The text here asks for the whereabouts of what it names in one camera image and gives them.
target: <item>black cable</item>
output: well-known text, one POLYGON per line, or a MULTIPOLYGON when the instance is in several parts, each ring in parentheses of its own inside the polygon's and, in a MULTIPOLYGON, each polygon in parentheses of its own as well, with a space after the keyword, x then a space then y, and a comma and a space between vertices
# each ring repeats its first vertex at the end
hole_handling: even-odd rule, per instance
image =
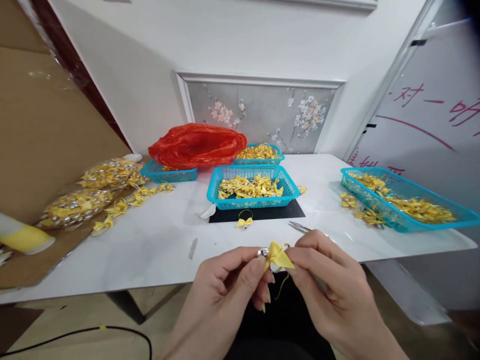
MULTIPOLYGON (((108 325, 106 325, 105 328, 107 328, 107 329, 115 329, 115 330, 123 330, 123 331, 127 331, 127 332, 130 332, 130 333, 134 333, 134 334, 140 335, 140 336, 141 336, 142 338, 144 338, 144 339, 146 340, 146 342, 148 343, 148 351, 149 351, 148 359, 149 359, 149 360, 152 360, 152 342, 150 341, 150 339, 149 339, 149 337, 148 337, 147 335, 145 335, 144 333, 141 333, 140 331, 130 329, 130 328, 128 328, 128 327, 108 326, 108 325)), ((6 357, 6 356, 9 356, 9 355, 13 355, 13 354, 22 353, 22 352, 27 351, 27 350, 30 350, 30 349, 35 349, 35 348, 38 348, 38 347, 40 347, 40 346, 42 346, 42 345, 45 345, 45 344, 54 342, 55 340, 58 340, 58 339, 61 339, 61 338, 65 338, 65 337, 70 336, 70 335, 75 335, 75 334, 80 334, 80 333, 86 333, 86 332, 93 331, 93 330, 102 330, 102 327, 100 327, 100 326, 89 327, 89 328, 86 328, 86 329, 81 329, 81 330, 76 330, 76 331, 68 332, 68 333, 66 333, 66 334, 63 334, 63 335, 60 335, 60 336, 51 338, 50 340, 47 340, 47 341, 44 341, 44 342, 40 342, 40 343, 35 344, 35 345, 32 345, 32 346, 24 347, 24 348, 22 348, 22 349, 18 349, 18 350, 15 350, 15 351, 5 352, 5 353, 3 353, 3 354, 0 354, 0 358, 6 357)))

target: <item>flower painting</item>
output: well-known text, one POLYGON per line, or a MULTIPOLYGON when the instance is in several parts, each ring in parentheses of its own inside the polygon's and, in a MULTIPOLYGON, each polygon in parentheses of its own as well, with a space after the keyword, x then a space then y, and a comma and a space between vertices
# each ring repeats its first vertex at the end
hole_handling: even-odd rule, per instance
POLYGON ((331 88, 186 82, 197 123, 245 134, 249 144, 312 154, 336 94, 331 88))

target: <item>scissors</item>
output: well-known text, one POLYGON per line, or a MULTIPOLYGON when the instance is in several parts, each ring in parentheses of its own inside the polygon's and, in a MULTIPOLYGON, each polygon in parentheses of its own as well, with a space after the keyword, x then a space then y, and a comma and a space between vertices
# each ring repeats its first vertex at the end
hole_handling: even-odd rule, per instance
POLYGON ((290 221, 288 225, 305 234, 308 233, 309 231, 312 231, 312 229, 309 229, 308 227, 305 227, 299 224, 298 222, 290 221))

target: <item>red plastic bag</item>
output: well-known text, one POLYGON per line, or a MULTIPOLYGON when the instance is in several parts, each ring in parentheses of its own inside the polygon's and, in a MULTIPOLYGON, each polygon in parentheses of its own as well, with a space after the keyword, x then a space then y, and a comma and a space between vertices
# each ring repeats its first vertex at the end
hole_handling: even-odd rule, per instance
POLYGON ((172 127, 148 153, 157 163, 187 170, 231 164, 246 147, 247 138, 235 130, 188 123, 172 127))

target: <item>small bell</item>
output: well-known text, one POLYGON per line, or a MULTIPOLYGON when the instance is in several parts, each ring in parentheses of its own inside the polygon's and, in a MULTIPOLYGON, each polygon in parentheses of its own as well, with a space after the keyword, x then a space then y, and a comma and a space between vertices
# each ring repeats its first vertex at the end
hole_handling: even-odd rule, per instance
POLYGON ((263 257, 268 257, 269 256, 269 248, 268 247, 261 247, 258 249, 258 252, 256 254, 256 257, 260 257, 260 256, 263 256, 263 257))

